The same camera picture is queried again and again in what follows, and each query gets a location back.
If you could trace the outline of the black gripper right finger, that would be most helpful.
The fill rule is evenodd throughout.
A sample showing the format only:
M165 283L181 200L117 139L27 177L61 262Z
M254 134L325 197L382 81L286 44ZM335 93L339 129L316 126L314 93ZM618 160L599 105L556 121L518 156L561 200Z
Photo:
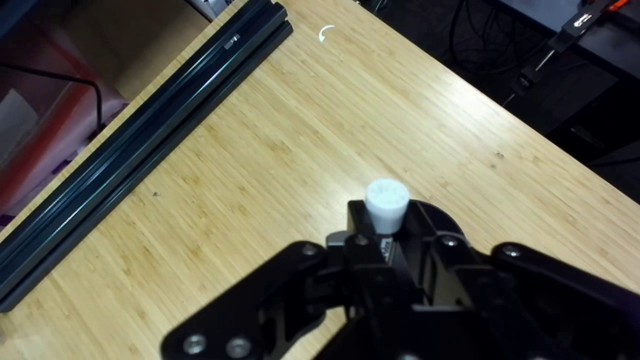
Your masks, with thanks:
M410 200L400 244L433 307L474 319L485 360L640 360L640 295L521 241L479 251Z

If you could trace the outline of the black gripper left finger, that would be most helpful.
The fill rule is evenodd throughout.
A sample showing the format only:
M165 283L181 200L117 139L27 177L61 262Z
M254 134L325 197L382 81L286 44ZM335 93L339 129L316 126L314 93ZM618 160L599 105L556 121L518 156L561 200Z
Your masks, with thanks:
M175 325L162 360L280 360L333 307L366 307L363 270L382 266L381 236L363 200L325 246L296 239Z

